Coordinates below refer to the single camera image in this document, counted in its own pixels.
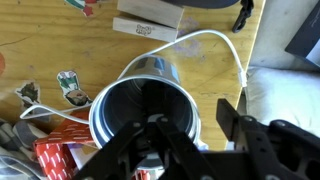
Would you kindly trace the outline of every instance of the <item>wooden table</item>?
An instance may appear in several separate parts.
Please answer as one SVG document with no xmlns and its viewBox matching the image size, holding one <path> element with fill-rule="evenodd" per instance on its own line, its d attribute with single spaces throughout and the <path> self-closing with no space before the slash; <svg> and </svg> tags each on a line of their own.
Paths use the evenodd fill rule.
<svg viewBox="0 0 320 180">
<path fill-rule="evenodd" d="M 234 43 L 246 68 L 264 2 L 255 1 L 253 16 L 238 34 L 231 28 L 240 3 L 219 10 L 185 8 L 179 29 L 222 31 Z M 1 0 L 0 53 L 6 65 L 0 75 L 0 117 L 18 120 L 20 99 L 14 90 L 25 80 L 40 84 L 43 104 L 70 108 L 56 79 L 58 72 L 76 71 L 81 89 L 93 99 L 134 57 L 165 44 L 113 31 L 112 19 L 120 14 L 116 3 L 107 0 L 92 5 L 94 15 L 85 17 L 63 0 Z M 226 98 L 236 107 L 241 92 L 228 46 L 214 35 L 200 35 L 158 54 L 176 65 L 182 86 L 194 97 L 202 120 L 202 140 L 210 149 L 223 149 L 226 139 L 215 119 L 217 99 Z M 53 118 L 40 125 L 52 129 L 62 120 Z"/>
</svg>

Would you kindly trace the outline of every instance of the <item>white cable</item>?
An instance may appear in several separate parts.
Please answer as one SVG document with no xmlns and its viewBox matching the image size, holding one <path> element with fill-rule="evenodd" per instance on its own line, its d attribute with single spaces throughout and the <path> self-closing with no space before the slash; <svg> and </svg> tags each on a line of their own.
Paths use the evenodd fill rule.
<svg viewBox="0 0 320 180">
<path fill-rule="evenodd" d="M 152 55 L 154 53 L 157 53 L 167 47 L 170 47 L 176 43 L 179 43 L 183 40 L 186 40 L 190 37 L 193 37 L 193 36 L 197 36 L 199 34 L 205 34 L 205 33 L 210 33 L 210 34 L 215 34 L 219 37 L 221 37 L 229 46 L 229 48 L 231 49 L 231 52 L 234 56 L 234 59 L 236 61 L 236 64 L 238 66 L 238 77 L 239 77 L 239 81 L 240 81 L 240 84 L 242 87 L 246 87 L 247 86 L 247 77 L 246 77 L 246 72 L 243 70 L 242 66 L 241 66 L 241 62 L 240 62 L 240 58 L 238 56 L 238 53 L 235 49 L 235 47 L 233 46 L 232 42 L 230 41 L 230 39 L 223 33 L 219 32 L 219 31 L 216 31 L 216 30 L 212 30 L 212 29 L 205 29 L 205 30 L 199 30 L 199 31 L 196 31 L 196 32 L 192 32 L 190 34 L 187 34 L 185 36 L 182 36 L 180 38 L 178 38 L 175 42 L 171 42 L 171 43 L 168 43 L 168 44 L 165 44 L 157 49 L 154 49 L 152 51 L 149 51 L 147 53 L 144 53 L 136 58 L 134 58 L 128 65 L 127 67 L 122 71 L 122 73 L 120 74 L 120 76 L 118 77 L 118 79 L 122 78 L 124 76 L 124 74 L 128 71 L 128 69 L 130 68 L 130 66 L 135 63 L 136 61 L 139 61 L 140 59 L 146 57 L 146 56 L 149 56 L 149 55 Z M 79 119 L 79 118 L 76 118 L 74 116 L 70 116 L 68 114 L 65 114 L 63 112 L 69 112 L 69 111 L 73 111 L 73 110 L 77 110 L 77 109 L 82 109 L 82 108 L 85 108 L 85 107 L 89 107 L 90 105 L 87 105 L 87 106 L 82 106 L 82 107 L 78 107 L 78 108 L 72 108 L 72 109 L 67 109 L 67 110 L 63 110 L 63 111 L 59 111 L 59 110 L 56 110 L 56 109 L 53 109 L 51 107 L 48 107 L 46 105 L 41 105 L 41 104 L 36 104 L 36 105 L 33 105 L 31 106 L 30 108 L 28 108 L 27 110 L 25 110 L 21 115 L 20 115 L 20 118 L 21 119 L 31 119 L 31 118 L 36 118 L 36 117 L 41 117 L 41 116 L 47 116 L 47 115 L 50 115 L 50 114 L 57 114 L 59 116 L 62 116 L 64 118 L 67 118 L 67 119 L 70 119 L 70 120 L 73 120 L 73 121 L 76 121 L 76 122 L 79 122 L 79 123 L 83 123 L 83 124 L 88 124 L 89 122 L 86 121 L 86 120 L 83 120 L 83 119 Z M 42 109 L 45 109 L 45 110 L 48 110 L 52 113 L 43 113 L 43 114 L 36 114 L 36 115 L 30 115 L 30 116 L 27 116 L 27 114 L 29 112 L 31 112 L 32 110 L 36 109 L 36 108 L 42 108 Z"/>
<path fill-rule="evenodd" d="M 216 30 L 212 30 L 212 29 L 204 29 L 204 30 L 199 30 L 199 31 L 195 31 L 195 32 L 192 32 L 190 34 L 187 34 L 185 36 L 182 36 L 178 39 L 176 39 L 175 42 L 171 42 L 171 43 L 168 43 L 168 44 L 165 44 L 157 49 L 154 49 L 152 51 L 149 51 L 147 53 L 144 53 L 136 58 L 134 58 L 128 65 L 127 67 L 122 71 L 122 73 L 120 74 L 120 76 L 118 77 L 118 79 L 122 78 L 122 76 L 128 71 L 128 69 L 130 68 L 130 66 L 135 63 L 136 61 L 139 61 L 141 58 L 143 57 L 146 57 L 148 55 L 151 55 L 151 54 L 154 54 L 154 53 L 157 53 L 167 47 L 170 47 L 176 43 L 179 43 L 183 40 L 186 40 L 190 37 L 193 37 L 193 36 L 197 36 L 199 34 L 205 34 L 205 33 L 211 33 L 211 34 L 215 34 L 219 37 L 221 37 L 229 46 L 233 56 L 234 56 L 234 59 L 236 61 L 236 64 L 238 66 L 238 78 L 239 78 L 239 81 L 240 81 L 240 84 L 242 87 L 246 87 L 247 86 L 247 76 L 246 76 L 246 72 L 243 70 L 242 66 L 241 66 L 241 62 L 240 62 L 240 58 L 238 56 L 238 53 L 236 51 L 236 48 L 234 47 L 234 45 L 232 44 L 232 42 L 230 41 L 230 39 L 223 33 L 221 33 L 220 31 L 216 31 Z"/>
<path fill-rule="evenodd" d="M 27 110 L 25 110 L 20 115 L 20 118 L 21 119 L 31 119 L 31 118 L 47 116 L 47 115 L 51 115 L 51 114 L 57 114 L 59 116 L 62 116 L 64 118 L 76 121 L 78 123 L 89 124 L 89 121 L 87 121 L 87 120 L 76 118 L 74 116 L 70 116 L 68 114 L 63 113 L 63 112 L 70 112 L 70 111 L 74 111 L 74 110 L 78 110 L 78 109 L 83 109 L 83 108 L 86 108 L 86 107 L 89 107 L 89 106 L 91 106 L 91 104 L 90 105 L 81 106 L 81 107 L 77 107 L 77 108 L 72 108 L 72 109 L 66 109 L 66 110 L 59 111 L 59 110 L 56 110 L 56 109 L 54 109 L 52 107 L 49 107 L 49 106 L 46 106 L 46 105 L 43 105 L 43 104 L 34 104 L 31 107 L 29 107 Z M 42 114 L 36 114 L 36 115 L 29 115 L 28 116 L 29 112 L 31 112 L 31 111 L 33 111 L 34 109 L 37 109 L 37 108 L 45 109 L 47 111 L 50 111 L 51 113 L 42 113 Z"/>
</svg>

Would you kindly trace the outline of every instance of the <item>black mechanical arm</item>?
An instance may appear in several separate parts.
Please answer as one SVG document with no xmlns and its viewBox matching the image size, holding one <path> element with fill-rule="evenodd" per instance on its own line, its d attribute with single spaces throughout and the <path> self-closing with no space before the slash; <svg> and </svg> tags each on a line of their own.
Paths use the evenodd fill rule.
<svg viewBox="0 0 320 180">
<path fill-rule="evenodd" d="M 239 116 L 218 100 L 217 121 L 234 151 L 200 152 L 166 117 L 127 123 L 74 179 L 131 179 L 148 155 L 157 153 L 165 173 L 160 179 L 319 180 L 320 139 L 289 122 L 264 126 Z"/>
</svg>

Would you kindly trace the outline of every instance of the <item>white fabric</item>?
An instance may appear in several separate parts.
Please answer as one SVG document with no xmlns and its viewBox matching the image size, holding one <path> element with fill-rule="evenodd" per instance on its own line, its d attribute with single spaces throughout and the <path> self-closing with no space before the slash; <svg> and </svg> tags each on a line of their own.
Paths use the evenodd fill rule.
<svg viewBox="0 0 320 180">
<path fill-rule="evenodd" d="M 287 120 L 320 137 L 320 73 L 251 67 L 247 114 L 269 125 Z"/>
</svg>

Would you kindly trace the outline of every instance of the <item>black object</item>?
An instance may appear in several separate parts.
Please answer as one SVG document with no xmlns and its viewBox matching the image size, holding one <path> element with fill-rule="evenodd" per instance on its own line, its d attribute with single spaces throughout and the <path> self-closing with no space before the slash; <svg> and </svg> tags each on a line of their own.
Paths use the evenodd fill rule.
<svg viewBox="0 0 320 180">
<path fill-rule="evenodd" d="M 285 51 L 320 68 L 320 1 L 295 34 Z"/>
<path fill-rule="evenodd" d="M 164 0 L 173 4 L 205 8 L 205 9 L 218 9 L 231 6 L 239 0 Z M 246 24 L 246 19 L 251 16 L 252 9 L 254 8 L 253 0 L 241 0 L 243 6 L 237 21 L 235 22 L 232 32 L 237 33 Z"/>
<path fill-rule="evenodd" d="M 319 180 L 320 139 L 286 121 L 270 126 L 239 116 L 218 100 L 217 121 L 235 151 L 199 152 L 188 136 L 166 117 L 128 122 L 74 179 L 131 179 L 139 163 L 158 154 L 160 179 Z"/>
</svg>

